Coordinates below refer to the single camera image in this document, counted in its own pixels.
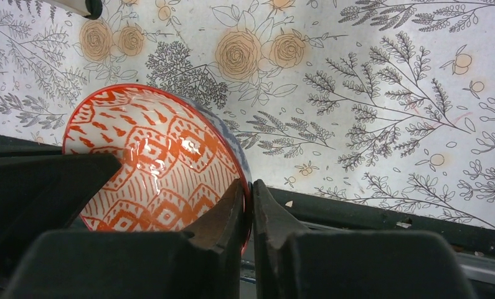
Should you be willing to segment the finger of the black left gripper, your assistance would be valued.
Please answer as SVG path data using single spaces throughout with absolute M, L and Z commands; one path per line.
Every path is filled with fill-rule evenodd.
M 112 154 L 0 157 L 0 254 L 68 226 L 120 168 Z

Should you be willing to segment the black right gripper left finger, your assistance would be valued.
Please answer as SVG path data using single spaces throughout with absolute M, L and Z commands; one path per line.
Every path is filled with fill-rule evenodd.
M 238 298 L 243 187 L 179 232 L 42 234 L 3 298 Z

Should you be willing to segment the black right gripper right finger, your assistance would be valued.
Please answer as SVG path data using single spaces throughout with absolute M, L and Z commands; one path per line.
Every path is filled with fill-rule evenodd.
M 258 298 L 475 298 L 446 240 L 426 231 L 312 230 L 252 187 Z

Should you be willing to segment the blue white zigzag bowl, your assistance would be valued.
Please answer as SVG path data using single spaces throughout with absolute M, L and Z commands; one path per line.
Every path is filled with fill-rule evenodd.
M 64 154 L 112 154 L 121 168 L 89 200 L 89 230 L 181 230 L 221 199 L 233 181 L 244 188 L 248 242 L 250 167 L 232 130 L 195 101 L 137 83 L 93 92 L 65 127 Z

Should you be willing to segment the steel two-tier dish rack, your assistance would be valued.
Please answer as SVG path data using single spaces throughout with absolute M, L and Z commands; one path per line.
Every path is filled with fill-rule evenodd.
M 44 0 L 44 2 L 91 20 L 98 19 L 103 12 L 101 0 Z

